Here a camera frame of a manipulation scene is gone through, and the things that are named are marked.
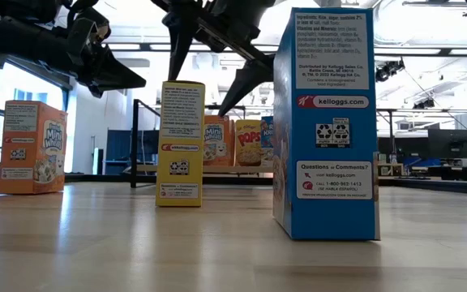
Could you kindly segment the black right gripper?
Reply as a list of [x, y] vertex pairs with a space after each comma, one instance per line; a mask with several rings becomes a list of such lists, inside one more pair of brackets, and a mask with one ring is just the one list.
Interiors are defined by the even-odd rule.
[[176, 80], [191, 43], [198, 41], [214, 53], [229, 47], [245, 58], [221, 103], [218, 115], [226, 115], [242, 98], [262, 83], [273, 81], [274, 59], [252, 41], [259, 37], [259, 24], [276, 0], [151, 0], [166, 12], [170, 57], [168, 80]]

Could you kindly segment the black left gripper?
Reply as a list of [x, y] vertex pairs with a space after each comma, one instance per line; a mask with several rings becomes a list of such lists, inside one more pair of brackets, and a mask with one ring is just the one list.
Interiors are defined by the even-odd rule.
[[65, 75], [85, 84], [101, 98], [103, 88], [142, 88], [146, 80], [102, 47], [111, 32], [109, 21], [92, 7], [72, 7], [67, 20]]

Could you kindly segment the orange Mini Wheats cereal box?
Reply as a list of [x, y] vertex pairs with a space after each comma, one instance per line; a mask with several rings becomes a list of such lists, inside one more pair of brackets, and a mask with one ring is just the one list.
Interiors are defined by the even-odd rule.
[[234, 122], [225, 115], [204, 117], [204, 165], [234, 165]]
[[67, 112], [40, 101], [5, 104], [0, 193], [35, 195], [64, 188]]

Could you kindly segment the yellow Corn Pops cereal box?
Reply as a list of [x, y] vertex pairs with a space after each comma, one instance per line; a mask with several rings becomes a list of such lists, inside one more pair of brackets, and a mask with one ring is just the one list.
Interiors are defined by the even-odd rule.
[[156, 206], [199, 207], [203, 195], [205, 85], [165, 81], [156, 167]]
[[259, 120], [240, 119], [235, 122], [236, 165], [261, 165], [261, 126]]

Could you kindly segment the blue Rice Krispies cereal box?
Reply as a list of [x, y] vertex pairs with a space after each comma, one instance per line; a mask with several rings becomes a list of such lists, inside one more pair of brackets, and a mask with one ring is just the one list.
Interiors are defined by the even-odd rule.
[[261, 118], [261, 166], [273, 165], [273, 116]]
[[292, 9], [274, 92], [274, 219], [293, 239], [379, 239], [372, 11]]

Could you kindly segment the small wooden cubby shelf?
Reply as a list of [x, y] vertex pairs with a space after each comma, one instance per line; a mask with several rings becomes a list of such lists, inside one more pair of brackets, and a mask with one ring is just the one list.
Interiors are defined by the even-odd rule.
[[404, 174], [405, 168], [401, 163], [379, 163], [379, 176], [400, 177]]

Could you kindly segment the dark blue partition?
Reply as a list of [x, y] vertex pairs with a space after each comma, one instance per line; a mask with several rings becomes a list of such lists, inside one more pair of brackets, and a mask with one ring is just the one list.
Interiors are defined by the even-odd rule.
[[[138, 131], [138, 165], [156, 165], [158, 130]], [[104, 167], [106, 175], [121, 175], [131, 166], [132, 130], [108, 130]]]

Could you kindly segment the large window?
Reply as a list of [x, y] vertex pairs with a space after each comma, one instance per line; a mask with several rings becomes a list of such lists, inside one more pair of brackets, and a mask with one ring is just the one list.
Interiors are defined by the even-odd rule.
[[0, 69], [0, 160], [5, 103], [13, 100], [40, 101], [64, 110], [67, 90], [10, 63]]

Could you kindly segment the black ceiling track spotlights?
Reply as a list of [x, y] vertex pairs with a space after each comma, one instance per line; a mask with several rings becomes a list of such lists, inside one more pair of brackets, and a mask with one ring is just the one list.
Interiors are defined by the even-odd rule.
[[376, 67], [375, 81], [377, 83], [385, 82], [390, 77], [396, 75], [399, 71], [405, 69], [404, 60], [401, 58], [399, 61], [387, 61]]
[[435, 107], [435, 100], [431, 97], [424, 98], [413, 103], [414, 110], [424, 110]]

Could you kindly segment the black computer monitor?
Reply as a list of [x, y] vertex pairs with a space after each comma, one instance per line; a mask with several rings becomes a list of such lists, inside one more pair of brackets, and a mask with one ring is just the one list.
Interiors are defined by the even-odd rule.
[[[399, 157], [430, 156], [429, 140], [426, 137], [394, 138], [395, 154]], [[392, 142], [388, 137], [378, 138], [378, 150], [382, 154], [392, 154]]]
[[467, 158], [467, 130], [428, 130], [430, 154], [435, 158]]

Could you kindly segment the black metal shelf bracket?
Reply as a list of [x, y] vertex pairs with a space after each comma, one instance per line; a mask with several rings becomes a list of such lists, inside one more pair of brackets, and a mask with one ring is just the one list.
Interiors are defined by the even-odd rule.
[[131, 128], [130, 185], [155, 183], [156, 171], [148, 167], [158, 164], [158, 139], [161, 126], [160, 106], [153, 109], [139, 99], [133, 100]]

